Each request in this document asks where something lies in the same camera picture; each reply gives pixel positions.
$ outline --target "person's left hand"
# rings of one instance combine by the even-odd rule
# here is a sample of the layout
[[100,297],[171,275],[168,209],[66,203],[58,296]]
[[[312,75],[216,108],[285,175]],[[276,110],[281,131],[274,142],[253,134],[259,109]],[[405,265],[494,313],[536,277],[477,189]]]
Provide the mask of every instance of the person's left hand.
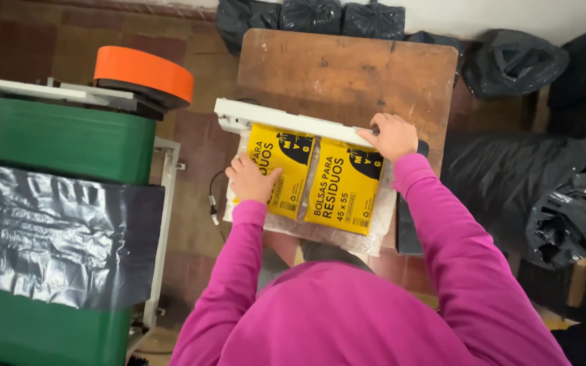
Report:
[[232,180],[230,189],[240,202],[254,200],[263,204],[268,203],[281,173],[282,168],[275,168],[270,175],[261,175],[256,164],[243,152],[232,160],[232,166],[225,169],[225,175]]

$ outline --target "barcode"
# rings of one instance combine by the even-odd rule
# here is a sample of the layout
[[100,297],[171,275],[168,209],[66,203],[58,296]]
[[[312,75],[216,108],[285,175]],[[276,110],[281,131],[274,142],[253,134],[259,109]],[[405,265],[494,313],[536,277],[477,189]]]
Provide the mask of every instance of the barcode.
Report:
[[352,224],[357,225],[357,226],[361,226],[361,227],[368,227],[368,225],[370,225],[370,221],[362,220],[359,218],[354,218],[354,219],[352,219]]
[[279,207],[289,211],[297,210],[297,204],[292,204],[288,202],[280,202]]

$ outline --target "white wall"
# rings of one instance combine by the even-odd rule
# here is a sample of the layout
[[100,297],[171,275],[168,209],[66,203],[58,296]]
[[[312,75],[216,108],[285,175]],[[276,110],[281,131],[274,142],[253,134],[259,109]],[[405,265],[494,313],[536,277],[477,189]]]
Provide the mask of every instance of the white wall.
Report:
[[[218,0],[126,0],[216,8]],[[368,3],[369,0],[355,0]],[[518,29],[562,45],[586,32],[586,0],[381,0],[406,7],[406,32],[475,38],[486,29]]]

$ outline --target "pink sweatshirt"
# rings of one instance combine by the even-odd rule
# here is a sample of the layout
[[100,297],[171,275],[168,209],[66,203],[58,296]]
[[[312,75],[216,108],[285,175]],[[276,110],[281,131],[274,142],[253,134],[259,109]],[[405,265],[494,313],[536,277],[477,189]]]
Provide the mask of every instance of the pink sweatshirt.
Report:
[[395,163],[436,313],[349,264],[295,266],[255,296],[266,206],[239,204],[170,365],[569,365],[492,237],[413,154]]

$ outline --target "wooden tabletop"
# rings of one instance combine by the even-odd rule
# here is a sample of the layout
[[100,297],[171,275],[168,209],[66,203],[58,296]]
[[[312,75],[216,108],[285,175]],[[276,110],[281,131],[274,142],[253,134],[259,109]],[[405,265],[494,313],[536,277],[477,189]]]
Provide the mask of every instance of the wooden tabletop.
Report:
[[457,61],[453,47],[253,28],[237,98],[364,128],[375,113],[400,115],[428,142],[439,176]]

